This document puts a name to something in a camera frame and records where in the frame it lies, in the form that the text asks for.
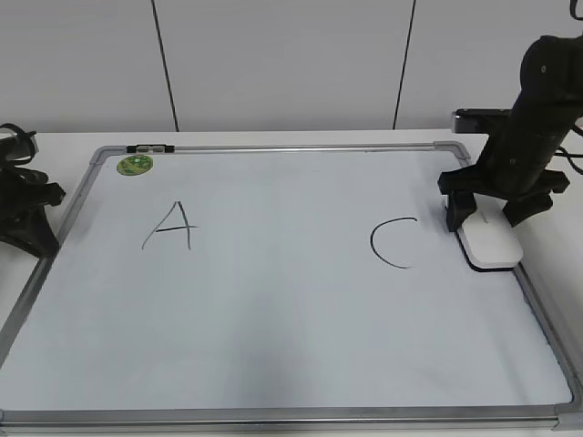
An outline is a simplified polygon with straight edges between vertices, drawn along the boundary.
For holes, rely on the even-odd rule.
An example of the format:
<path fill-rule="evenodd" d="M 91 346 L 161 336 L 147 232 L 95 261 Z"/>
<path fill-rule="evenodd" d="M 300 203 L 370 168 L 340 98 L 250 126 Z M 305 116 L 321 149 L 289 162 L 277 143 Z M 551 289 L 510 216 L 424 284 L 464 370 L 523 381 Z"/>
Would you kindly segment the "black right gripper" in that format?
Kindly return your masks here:
<path fill-rule="evenodd" d="M 569 180 L 564 172 L 547 169 L 550 159 L 529 148 L 515 157 L 484 149 L 475 164 L 443 172 L 437 185 L 447 195 L 448 230 L 456 232 L 477 211 L 473 193 L 508 200 L 503 213 L 511 227 L 551 209 L 548 193 L 565 192 Z"/>

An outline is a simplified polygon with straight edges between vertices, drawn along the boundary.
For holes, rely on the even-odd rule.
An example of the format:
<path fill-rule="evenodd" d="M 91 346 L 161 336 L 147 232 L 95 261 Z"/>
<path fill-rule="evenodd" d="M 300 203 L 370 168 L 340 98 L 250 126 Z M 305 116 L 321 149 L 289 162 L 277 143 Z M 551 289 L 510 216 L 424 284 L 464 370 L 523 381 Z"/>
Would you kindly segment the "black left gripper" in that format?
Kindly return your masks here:
<path fill-rule="evenodd" d="M 46 206 L 59 206 L 65 195 L 44 172 L 1 167 L 1 241 L 39 259 L 54 257 L 60 244 Z"/>

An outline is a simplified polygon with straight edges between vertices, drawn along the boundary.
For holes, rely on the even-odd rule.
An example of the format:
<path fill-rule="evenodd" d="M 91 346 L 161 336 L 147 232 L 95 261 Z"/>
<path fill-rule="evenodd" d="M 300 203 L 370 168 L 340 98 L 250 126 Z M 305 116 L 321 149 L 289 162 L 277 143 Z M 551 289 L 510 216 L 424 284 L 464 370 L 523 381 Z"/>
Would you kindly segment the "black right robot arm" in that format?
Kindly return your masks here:
<path fill-rule="evenodd" d="M 521 90 L 475 164 L 437 180 L 447 197 L 446 226 L 458 230 L 477 210 L 476 195 L 503 199 L 511 226 L 549 210 L 569 181 L 547 165 L 582 116 L 581 37 L 541 36 L 520 67 Z"/>

